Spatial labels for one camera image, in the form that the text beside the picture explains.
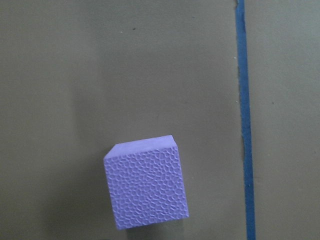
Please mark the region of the purple foam block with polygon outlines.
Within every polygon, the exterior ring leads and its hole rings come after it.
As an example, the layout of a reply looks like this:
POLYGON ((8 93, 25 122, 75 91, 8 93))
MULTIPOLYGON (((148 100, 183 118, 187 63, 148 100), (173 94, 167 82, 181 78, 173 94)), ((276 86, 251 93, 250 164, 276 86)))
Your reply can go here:
POLYGON ((118 230, 189 217, 179 149, 172 135, 117 143, 103 163, 118 230))

